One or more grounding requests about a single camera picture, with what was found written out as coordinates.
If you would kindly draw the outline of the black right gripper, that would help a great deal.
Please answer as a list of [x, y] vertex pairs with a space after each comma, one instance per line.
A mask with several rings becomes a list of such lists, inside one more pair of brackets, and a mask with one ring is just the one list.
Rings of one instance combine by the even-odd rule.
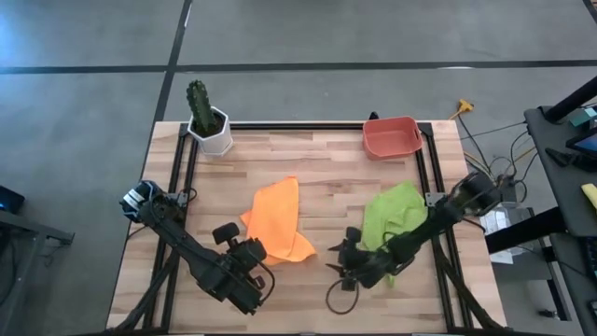
[[358, 249], [355, 243], [342, 240], [338, 245], [331, 246], [328, 251], [338, 252], [338, 263], [340, 265], [327, 263], [326, 266], [339, 274], [341, 289], [343, 291], [355, 291], [357, 281], [354, 276], [359, 268], [364, 266], [372, 256], [366, 250]]

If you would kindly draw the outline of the orange microfiber towel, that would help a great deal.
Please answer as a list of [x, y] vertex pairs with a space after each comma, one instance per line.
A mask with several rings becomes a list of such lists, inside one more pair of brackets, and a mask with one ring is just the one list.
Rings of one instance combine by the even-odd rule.
[[314, 256], [313, 245], [298, 231], [299, 183], [294, 176], [259, 189], [251, 209], [240, 215], [246, 237], [258, 239], [273, 266], [285, 262], [302, 262]]

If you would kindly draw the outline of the green microfiber towel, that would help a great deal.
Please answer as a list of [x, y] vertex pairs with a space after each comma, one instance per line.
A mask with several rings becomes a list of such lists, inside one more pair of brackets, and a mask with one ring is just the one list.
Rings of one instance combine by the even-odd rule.
[[414, 231], [427, 216], [418, 189], [409, 181], [397, 184], [366, 204], [360, 247], [375, 252], [393, 235]]

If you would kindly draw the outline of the salmon plastic basket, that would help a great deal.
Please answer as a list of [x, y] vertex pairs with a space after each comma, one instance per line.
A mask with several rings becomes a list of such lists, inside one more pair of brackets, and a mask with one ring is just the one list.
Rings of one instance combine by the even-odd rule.
[[363, 124], [363, 148], [370, 160], [406, 157], [422, 145], [417, 122], [411, 117], [370, 119]]

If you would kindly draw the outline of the white hexagonal plant pot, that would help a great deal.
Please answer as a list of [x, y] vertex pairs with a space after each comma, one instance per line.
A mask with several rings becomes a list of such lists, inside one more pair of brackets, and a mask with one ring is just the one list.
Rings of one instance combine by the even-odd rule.
[[208, 137], [201, 137], [192, 129], [194, 118], [190, 117], [187, 132], [199, 143], [200, 150], [207, 156], [222, 157], [233, 146], [233, 138], [231, 135], [229, 116], [215, 106], [211, 107], [212, 112], [216, 115], [218, 120], [223, 122], [220, 131]]

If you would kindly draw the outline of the green cactus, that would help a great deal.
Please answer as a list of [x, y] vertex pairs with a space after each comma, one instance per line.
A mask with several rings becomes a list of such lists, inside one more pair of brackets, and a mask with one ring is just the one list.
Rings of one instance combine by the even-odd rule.
[[205, 85], [200, 80], [193, 80], [187, 87], [187, 103], [193, 120], [191, 130], [205, 138], [220, 131], [218, 116], [212, 110]]

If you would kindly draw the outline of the clear plastic sheet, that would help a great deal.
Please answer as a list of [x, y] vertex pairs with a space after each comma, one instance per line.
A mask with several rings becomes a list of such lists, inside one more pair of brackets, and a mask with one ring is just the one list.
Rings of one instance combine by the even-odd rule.
[[519, 203], [502, 202], [479, 220], [485, 234], [489, 235], [523, 221], [527, 215], [527, 209]]

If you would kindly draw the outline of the black power strip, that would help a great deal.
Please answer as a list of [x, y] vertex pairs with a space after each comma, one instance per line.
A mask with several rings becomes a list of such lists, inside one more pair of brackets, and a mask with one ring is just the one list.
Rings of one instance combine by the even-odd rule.
[[517, 192], [513, 176], [499, 175], [496, 180], [496, 185], [501, 194], [502, 202], [515, 203], [517, 201]]

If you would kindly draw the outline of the black desk support beam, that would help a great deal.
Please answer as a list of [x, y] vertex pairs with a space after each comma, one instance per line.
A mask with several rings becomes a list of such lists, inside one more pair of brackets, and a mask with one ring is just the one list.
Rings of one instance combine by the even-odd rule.
[[507, 208], [504, 214], [509, 226], [490, 233], [485, 238], [490, 254], [538, 240], [554, 233], [567, 232], [558, 207], [539, 214], [535, 214], [532, 208]]

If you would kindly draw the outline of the dark metal table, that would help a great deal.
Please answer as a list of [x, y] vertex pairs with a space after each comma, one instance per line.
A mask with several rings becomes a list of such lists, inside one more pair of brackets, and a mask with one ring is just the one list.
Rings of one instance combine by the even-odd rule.
[[6, 211], [0, 211], [0, 229], [7, 229], [11, 233], [14, 245], [19, 240], [25, 242], [24, 251], [16, 259], [10, 286], [5, 294], [0, 294], [0, 336], [7, 336], [11, 325], [18, 320], [25, 291], [33, 278], [37, 257], [45, 248], [47, 239], [56, 240], [61, 245], [70, 245], [75, 234]]

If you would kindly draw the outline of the dark grey desk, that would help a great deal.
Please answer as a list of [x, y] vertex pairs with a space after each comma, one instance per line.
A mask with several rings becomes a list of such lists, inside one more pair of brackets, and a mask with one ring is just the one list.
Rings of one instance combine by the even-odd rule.
[[587, 271], [581, 243], [576, 237], [563, 233], [551, 234], [549, 239], [583, 334], [597, 336], [597, 319], [590, 310], [590, 302], [597, 301], [597, 280]]

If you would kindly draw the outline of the black desk gadget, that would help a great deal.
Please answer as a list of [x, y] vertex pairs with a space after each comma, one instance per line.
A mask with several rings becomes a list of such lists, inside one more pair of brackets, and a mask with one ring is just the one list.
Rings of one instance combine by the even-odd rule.
[[574, 166], [588, 173], [597, 173], [597, 159], [584, 154], [564, 153], [547, 147], [547, 155], [560, 167]]

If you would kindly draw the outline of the black device with blue light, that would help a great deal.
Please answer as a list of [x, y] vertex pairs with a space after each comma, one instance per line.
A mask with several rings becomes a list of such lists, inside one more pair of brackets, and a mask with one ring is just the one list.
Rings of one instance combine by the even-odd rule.
[[25, 198], [18, 192], [0, 186], [0, 211], [18, 214], [23, 207]]

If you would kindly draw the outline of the yellow cloth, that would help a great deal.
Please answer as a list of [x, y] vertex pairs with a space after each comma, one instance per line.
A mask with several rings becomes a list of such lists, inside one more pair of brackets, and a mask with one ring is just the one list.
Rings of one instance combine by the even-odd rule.
[[597, 186], [592, 183], [587, 183], [581, 186], [581, 190], [593, 208], [597, 211]]

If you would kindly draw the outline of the tablet with blue screen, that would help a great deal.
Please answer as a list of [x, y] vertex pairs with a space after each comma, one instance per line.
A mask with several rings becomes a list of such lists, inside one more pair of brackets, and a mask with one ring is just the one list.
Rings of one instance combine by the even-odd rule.
[[567, 148], [597, 159], [597, 127], [574, 136], [565, 143]]

